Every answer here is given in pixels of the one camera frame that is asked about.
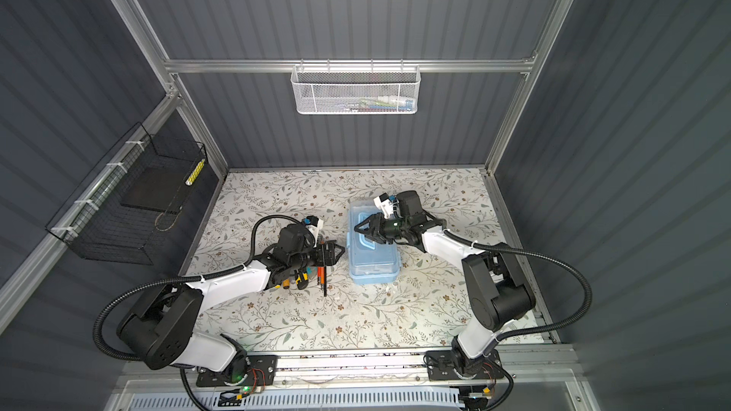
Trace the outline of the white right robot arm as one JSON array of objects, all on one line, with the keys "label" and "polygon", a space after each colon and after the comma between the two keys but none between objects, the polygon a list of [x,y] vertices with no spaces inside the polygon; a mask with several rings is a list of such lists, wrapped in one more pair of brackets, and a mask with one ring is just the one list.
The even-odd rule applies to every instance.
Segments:
[{"label": "white right robot arm", "polygon": [[472,318],[452,342],[451,364],[462,378],[474,376],[478,365],[499,343],[509,323],[533,310],[536,299],[513,253],[478,249],[458,241],[447,222],[427,212],[414,190],[374,199],[378,211],[352,231],[378,245],[409,245],[460,268]]}]

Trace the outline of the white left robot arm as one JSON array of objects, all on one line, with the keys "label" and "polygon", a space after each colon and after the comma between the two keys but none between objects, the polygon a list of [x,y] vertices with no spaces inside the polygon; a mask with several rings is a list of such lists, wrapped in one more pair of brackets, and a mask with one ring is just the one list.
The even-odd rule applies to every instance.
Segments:
[{"label": "white left robot arm", "polygon": [[186,366],[225,371],[245,355],[245,349],[225,335],[199,332],[199,316],[244,295],[281,287],[287,280],[300,289],[307,287],[309,269],[334,266],[346,252],[316,232],[307,223],[290,224],[280,231],[276,244],[254,255],[248,264],[224,274],[214,272],[141,290],[118,325],[117,337],[152,370]]}]

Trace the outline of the blue plastic tool box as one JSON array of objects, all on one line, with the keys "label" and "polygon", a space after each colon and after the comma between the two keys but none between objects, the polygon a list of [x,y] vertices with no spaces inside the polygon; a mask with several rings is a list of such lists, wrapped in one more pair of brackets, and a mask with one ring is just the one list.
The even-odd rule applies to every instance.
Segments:
[{"label": "blue plastic tool box", "polygon": [[401,271],[402,260],[396,245],[375,243],[354,230],[373,214],[382,214],[382,211],[372,200],[354,201],[348,207],[346,252],[350,277],[355,285],[389,284]]}]

